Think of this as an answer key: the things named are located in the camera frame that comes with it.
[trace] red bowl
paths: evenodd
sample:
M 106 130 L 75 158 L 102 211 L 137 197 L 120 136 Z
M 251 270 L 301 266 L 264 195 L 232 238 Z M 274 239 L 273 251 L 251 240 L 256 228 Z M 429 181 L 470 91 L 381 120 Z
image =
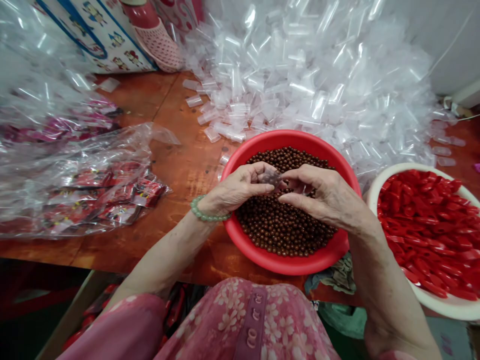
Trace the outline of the red bowl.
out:
M 222 180 L 244 165 L 253 155 L 266 150 L 291 146 L 300 151 L 328 160 L 338 173 L 359 195 L 360 185 L 349 163 L 325 141 L 309 133 L 296 130 L 274 130 L 257 135 L 241 145 L 230 157 L 221 175 Z M 309 257 L 282 257 L 255 247 L 245 235 L 235 216 L 224 222 L 226 232 L 240 251 L 257 265 L 284 275 L 307 275 L 322 271 L 340 260 L 349 250 L 349 239 L 345 230 L 339 229 L 328 245 Z

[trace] hand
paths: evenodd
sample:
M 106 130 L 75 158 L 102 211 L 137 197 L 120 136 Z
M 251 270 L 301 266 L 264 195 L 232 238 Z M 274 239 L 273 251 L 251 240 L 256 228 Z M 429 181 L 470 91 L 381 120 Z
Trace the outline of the hand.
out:
M 278 198 L 281 203 L 290 204 L 353 235 L 360 236 L 380 226 L 374 213 L 334 170 L 304 164 L 281 177 L 289 180 L 288 187 L 294 189 Z M 316 189 L 315 198 L 302 195 L 312 189 Z
M 200 200 L 198 209 L 206 215 L 226 215 L 250 197 L 274 191 L 275 186 L 261 182 L 275 172 L 275 167 L 263 161 L 242 165 Z

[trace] pink dress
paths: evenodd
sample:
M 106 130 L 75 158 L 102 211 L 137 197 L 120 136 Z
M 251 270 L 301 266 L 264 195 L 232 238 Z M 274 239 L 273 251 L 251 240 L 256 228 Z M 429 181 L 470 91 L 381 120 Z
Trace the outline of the pink dress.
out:
M 238 277 L 211 288 L 160 351 L 165 302 L 155 295 L 141 294 L 115 304 L 59 359 L 243 359 L 245 356 L 239 354 L 249 351 L 243 337 L 248 326 L 243 329 L 243 325 L 251 321 L 252 304 L 261 303 L 255 303 L 262 297 L 259 294 L 266 296 L 260 317 L 263 325 L 253 341 L 254 345 L 257 342 L 257 353 L 249 360 L 340 359 L 319 316 L 298 288 L 287 284 L 257 285 Z M 380 358 L 413 359 L 397 351 Z

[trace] jade bracelet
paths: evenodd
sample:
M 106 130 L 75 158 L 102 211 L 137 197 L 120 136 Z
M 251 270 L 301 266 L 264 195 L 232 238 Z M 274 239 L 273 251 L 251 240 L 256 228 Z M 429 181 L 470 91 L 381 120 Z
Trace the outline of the jade bracelet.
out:
M 225 221 L 230 219 L 232 216 L 232 213 L 229 213 L 228 215 L 223 215 L 223 216 L 210 216 L 210 215 L 205 215 L 199 210 L 199 201 L 202 200 L 205 197 L 205 195 L 200 195 L 199 197 L 196 197 L 193 199 L 193 201 L 190 203 L 191 207 L 191 212 L 195 214 L 197 218 L 199 218 L 202 221 L 206 222 L 219 222 L 219 221 Z

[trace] table surface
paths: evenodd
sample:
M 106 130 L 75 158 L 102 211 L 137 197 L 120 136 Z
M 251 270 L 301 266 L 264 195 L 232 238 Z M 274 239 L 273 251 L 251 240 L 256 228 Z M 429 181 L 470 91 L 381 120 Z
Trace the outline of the table surface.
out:
M 3 240 L 0 241 L 0 257 L 128 273 L 144 253 L 182 219 L 190 208 L 190 201 L 218 183 L 217 175 L 223 168 L 220 157 L 231 154 L 238 144 L 224 138 L 210 143 L 205 136 L 206 125 L 199 126 L 197 122 L 199 108 L 189 108 L 185 101 L 196 93 L 182 86 L 185 79 L 194 80 L 193 75 L 189 72 L 151 72 L 114 77 L 121 85 L 113 93 L 99 92 L 124 110 L 119 119 L 121 126 L 154 122 L 173 131 L 180 140 L 181 145 L 157 141 L 151 145 L 152 170 L 173 189 L 173 193 L 131 226 L 65 240 Z M 475 172 L 473 164 L 480 163 L 480 120 L 460 121 L 449 128 L 447 134 L 465 139 L 467 145 L 450 146 L 457 165 L 440 169 L 461 179 L 479 198 L 480 174 Z M 306 279 L 306 276 L 284 276 L 257 266 L 237 249 L 225 228 L 219 225 L 181 280 L 213 286 L 234 276 L 258 284 L 290 283 L 300 289 Z M 310 296 L 313 300 L 361 305 L 357 294 L 347 295 L 322 284 Z

